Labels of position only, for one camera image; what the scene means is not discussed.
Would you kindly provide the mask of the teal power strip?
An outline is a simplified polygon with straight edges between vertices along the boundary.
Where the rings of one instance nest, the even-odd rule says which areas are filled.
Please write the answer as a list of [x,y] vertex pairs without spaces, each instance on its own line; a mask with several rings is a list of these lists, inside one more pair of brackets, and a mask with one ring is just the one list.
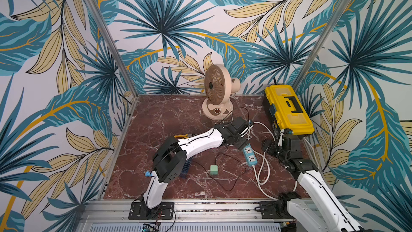
[[250,144],[245,146],[242,150],[246,163],[248,166],[255,166],[257,164],[256,155]]

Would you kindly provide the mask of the green power adapter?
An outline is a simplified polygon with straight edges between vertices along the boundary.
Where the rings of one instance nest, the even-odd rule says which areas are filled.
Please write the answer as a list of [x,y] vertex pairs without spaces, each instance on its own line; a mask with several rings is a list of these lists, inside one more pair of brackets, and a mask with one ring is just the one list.
[[212,177],[218,175],[218,166],[217,165],[210,165],[209,175],[212,176]]

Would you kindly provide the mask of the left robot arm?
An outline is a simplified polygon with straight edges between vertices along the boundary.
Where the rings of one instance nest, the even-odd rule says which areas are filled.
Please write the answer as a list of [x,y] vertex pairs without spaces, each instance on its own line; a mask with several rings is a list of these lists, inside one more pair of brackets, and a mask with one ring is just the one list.
[[150,183],[141,197],[147,210],[157,208],[163,198],[168,184],[183,171],[183,166],[191,157],[222,145],[233,145],[243,150],[249,141],[246,132],[253,125],[238,117],[233,121],[215,124],[206,132],[186,139],[168,137],[154,154]]

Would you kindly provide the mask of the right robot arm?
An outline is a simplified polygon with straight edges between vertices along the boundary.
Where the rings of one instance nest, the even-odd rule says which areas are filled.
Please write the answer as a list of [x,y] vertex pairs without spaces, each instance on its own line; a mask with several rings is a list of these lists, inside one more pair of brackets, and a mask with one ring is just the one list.
[[263,219],[295,219],[308,232],[366,232],[345,209],[312,160],[301,153],[299,136],[286,134],[266,139],[262,151],[277,158],[309,195],[317,208],[310,209],[297,192],[279,194],[275,201],[261,201],[256,208]]

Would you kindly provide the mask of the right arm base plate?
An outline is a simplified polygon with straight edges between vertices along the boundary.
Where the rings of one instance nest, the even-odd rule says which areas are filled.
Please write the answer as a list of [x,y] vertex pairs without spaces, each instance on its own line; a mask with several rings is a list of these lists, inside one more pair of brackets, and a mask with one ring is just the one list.
[[287,202],[283,201],[261,201],[257,211],[263,219],[292,219],[287,210]]

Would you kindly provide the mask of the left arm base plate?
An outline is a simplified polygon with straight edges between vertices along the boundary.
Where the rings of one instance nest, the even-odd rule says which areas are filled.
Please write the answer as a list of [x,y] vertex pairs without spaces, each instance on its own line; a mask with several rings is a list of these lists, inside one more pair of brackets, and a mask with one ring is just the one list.
[[143,201],[134,201],[129,210],[129,220],[172,220],[174,202],[161,202],[153,209],[146,207]]

